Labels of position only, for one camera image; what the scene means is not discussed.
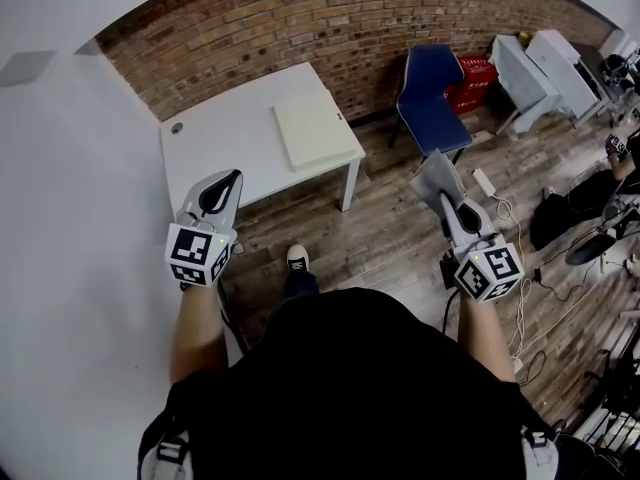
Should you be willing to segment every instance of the red box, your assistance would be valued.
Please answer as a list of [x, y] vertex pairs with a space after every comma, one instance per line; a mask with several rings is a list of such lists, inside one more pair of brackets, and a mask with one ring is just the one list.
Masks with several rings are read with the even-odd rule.
[[449, 87], [445, 96], [456, 114], [463, 114], [482, 104], [489, 85], [498, 79], [498, 72], [482, 56], [460, 57], [458, 61], [464, 72], [464, 80], [461, 84]]

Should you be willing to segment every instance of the brick wall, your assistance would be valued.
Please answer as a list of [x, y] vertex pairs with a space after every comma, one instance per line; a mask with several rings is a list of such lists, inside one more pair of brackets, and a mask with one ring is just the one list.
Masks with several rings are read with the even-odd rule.
[[98, 42], [160, 120], [306, 61], [352, 119], [393, 105], [413, 45], [480, 54], [544, 28], [596, 46], [612, 30], [575, 0], [151, 0]]

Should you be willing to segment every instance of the white table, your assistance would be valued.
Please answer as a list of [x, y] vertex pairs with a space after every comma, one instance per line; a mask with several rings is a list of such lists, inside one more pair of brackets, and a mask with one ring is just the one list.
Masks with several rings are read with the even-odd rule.
[[496, 36], [491, 62], [498, 71], [500, 85], [517, 109], [496, 135], [500, 135], [512, 121], [514, 131], [524, 133], [540, 116], [562, 106], [562, 96], [558, 90], [527, 56], [515, 37]]
[[[195, 183], [218, 171], [242, 172], [240, 206], [245, 206], [345, 166], [341, 209], [348, 210], [360, 160], [365, 156], [355, 135], [350, 132], [345, 136], [354, 143], [353, 154], [295, 172], [273, 111], [280, 100], [324, 89], [311, 64], [298, 64], [230, 89], [162, 123], [162, 150], [174, 214]], [[183, 128], [173, 134], [177, 123]]]

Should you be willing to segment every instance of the chair seat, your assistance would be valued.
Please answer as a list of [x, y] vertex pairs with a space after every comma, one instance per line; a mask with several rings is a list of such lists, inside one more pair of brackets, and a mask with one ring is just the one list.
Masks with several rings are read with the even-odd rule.
[[398, 113], [425, 156], [471, 144], [471, 135], [444, 96], [399, 102]]

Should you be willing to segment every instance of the blue jeans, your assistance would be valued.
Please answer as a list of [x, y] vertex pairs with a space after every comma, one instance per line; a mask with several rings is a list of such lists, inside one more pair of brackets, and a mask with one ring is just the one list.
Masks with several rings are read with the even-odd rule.
[[304, 270], [292, 270], [289, 272], [284, 284], [285, 300], [318, 294], [320, 294], [318, 280], [311, 272]]

